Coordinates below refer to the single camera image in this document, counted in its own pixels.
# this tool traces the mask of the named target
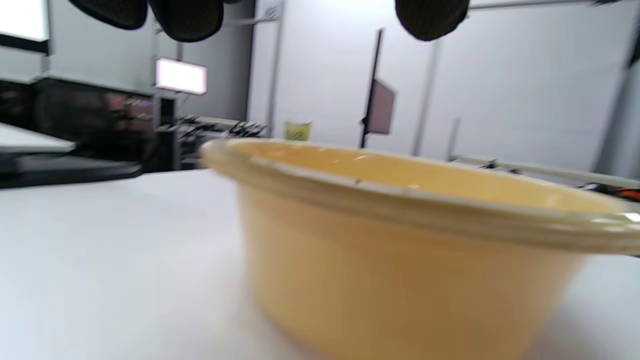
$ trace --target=yellow bowl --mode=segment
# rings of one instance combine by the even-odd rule
[[[589,253],[640,253],[613,198],[308,143],[205,144],[239,183],[264,310],[340,360],[516,360]]]

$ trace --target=desk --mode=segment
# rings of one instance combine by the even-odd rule
[[[316,360],[252,302],[206,171],[0,191],[0,359]],[[523,360],[637,360],[640,259],[595,256]]]
[[[76,148],[72,142],[0,124],[0,150],[6,152],[69,152]]]

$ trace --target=screen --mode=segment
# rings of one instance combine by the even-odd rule
[[[203,95],[207,92],[207,68],[177,60],[158,59],[156,87]]]
[[[47,135],[75,142],[73,155],[153,169],[157,137],[150,95],[55,79],[38,87],[38,125]]]
[[[369,132],[388,135],[391,132],[391,120],[394,114],[396,93],[380,81],[374,80],[373,93],[371,96]]]
[[[0,0],[0,34],[28,40],[49,39],[46,0]]]

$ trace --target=black pole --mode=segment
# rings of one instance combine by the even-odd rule
[[[376,52],[373,58],[373,69],[371,69],[371,83],[369,84],[369,99],[367,100],[367,109],[364,119],[362,119],[362,135],[360,135],[360,148],[367,147],[367,135],[369,134],[369,116],[371,114],[371,106],[373,105],[373,88],[376,74],[378,73],[378,60],[380,58],[380,48],[382,47],[382,36],[385,29],[378,30],[378,40],[376,41]]]

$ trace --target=bright screen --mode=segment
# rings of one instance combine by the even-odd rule
[[[207,92],[207,68],[171,59],[158,59],[156,87],[202,95]]]
[[[35,41],[47,40],[47,1],[0,0],[0,33]]]

